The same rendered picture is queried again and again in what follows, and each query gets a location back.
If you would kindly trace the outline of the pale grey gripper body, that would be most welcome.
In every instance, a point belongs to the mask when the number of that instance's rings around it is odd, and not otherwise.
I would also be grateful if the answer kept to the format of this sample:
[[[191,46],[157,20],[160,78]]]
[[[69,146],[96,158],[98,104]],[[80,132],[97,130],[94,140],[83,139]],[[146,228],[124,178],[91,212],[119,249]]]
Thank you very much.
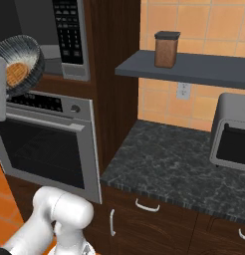
[[[0,57],[0,122],[6,120],[6,62]]]

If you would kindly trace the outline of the golden round waffle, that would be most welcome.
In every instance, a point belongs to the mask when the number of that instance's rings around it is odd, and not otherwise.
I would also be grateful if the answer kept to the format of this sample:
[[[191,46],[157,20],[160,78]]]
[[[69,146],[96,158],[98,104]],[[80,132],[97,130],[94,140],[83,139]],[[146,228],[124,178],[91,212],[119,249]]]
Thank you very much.
[[[14,63],[7,67],[7,85],[15,87],[20,84],[29,74],[28,66],[24,63]]]

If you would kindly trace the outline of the dark ribbed bowl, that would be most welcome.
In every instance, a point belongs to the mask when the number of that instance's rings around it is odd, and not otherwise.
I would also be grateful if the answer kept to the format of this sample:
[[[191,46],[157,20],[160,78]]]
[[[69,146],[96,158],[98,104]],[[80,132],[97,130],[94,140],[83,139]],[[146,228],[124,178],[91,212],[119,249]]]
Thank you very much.
[[[28,35],[17,35],[0,42],[0,57],[7,66],[23,63],[28,67],[28,75],[16,86],[6,87],[7,98],[28,93],[36,87],[45,71],[43,52],[35,39]]]

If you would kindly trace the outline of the grey built-in microwave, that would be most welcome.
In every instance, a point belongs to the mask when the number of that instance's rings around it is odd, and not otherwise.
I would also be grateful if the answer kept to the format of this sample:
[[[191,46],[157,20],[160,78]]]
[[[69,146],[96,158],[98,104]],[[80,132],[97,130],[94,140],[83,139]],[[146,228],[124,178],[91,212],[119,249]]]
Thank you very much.
[[[0,0],[0,42],[15,35],[38,42],[46,73],[90,79],[84,0]]]

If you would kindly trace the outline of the dark wood cupboard door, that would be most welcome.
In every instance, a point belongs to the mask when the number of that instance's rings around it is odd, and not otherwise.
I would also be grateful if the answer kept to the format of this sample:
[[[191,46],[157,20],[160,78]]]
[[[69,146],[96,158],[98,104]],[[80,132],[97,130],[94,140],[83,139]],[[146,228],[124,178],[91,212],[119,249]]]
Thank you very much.
[[[115,210],[114,230],[110,237],[111,255],[187,255],[193,229],[172,223],[150,220],[144,215],[120,206]]]

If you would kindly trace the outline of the dark wood tall cupboard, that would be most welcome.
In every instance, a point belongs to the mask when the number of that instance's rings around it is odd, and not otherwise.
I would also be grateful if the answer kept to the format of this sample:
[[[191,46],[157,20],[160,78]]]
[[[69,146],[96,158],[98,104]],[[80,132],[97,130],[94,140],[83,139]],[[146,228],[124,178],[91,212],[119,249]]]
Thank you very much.
[[[38,92],[94,101],[100,172],[104,172],[137,119],[138,79],[115,68],[139,49],[140,0],[83,0],[91,79],[44,75]]]

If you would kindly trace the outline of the brown jar with black lid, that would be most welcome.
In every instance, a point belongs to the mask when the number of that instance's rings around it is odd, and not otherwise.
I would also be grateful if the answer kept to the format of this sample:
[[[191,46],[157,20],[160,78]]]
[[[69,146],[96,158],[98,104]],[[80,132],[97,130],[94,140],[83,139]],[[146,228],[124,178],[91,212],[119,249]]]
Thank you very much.
[[[171,69],[174,66],[179,36],[180,33],[174,31],[159,31],[154,34],[156,67]]]

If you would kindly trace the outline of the dark wood drawer front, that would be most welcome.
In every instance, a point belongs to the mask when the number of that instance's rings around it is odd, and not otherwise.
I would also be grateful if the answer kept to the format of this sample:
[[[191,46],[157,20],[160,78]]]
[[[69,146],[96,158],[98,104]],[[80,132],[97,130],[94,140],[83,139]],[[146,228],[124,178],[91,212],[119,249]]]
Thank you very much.
[[[135,200],[137,198],[140,204],[148,207],[155,208],[159,204],[159,211],[149,212],[137,208],[135,206]],[[172,223],[190,230],[194,228],[194,223],[197,217],[196,211],[109,186],[103,187],[103,199],[124,209],[130,209],[140,213],[152,221],[157,220],[165,223]]]
[[[233,248],[245,253],[245,240],[239,236],[239,231],[245,235],[245,224],[199,213],[195,230],[216,248]]]

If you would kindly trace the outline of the grey toaster oven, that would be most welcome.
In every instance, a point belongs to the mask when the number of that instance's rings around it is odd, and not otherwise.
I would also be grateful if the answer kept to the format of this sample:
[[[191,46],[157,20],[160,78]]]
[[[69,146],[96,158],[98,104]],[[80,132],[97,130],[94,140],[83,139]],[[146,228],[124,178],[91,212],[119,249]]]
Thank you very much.
[[[245,170],[245,95],[220,95],[210,138],[210,161]]]

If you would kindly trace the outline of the grey wall socket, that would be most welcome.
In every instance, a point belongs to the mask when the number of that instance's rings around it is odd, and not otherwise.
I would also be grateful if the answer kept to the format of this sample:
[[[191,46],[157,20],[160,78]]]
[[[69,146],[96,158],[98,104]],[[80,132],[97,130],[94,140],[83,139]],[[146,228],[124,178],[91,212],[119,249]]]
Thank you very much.
[[[179,82],[177,84],[176,97],[181,100],[188,100],[190,98],[191,85],[189,83]]]

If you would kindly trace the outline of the dark grey wall shelf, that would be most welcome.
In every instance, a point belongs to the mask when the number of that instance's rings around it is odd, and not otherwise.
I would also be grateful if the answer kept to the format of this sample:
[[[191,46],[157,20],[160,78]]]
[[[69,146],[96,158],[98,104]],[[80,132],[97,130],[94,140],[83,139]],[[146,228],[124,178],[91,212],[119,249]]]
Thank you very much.
[[[119,76],[245,90],[245,58],[179,53],[171,69],[154,65],[154,51],[139,50],[116,67]]]

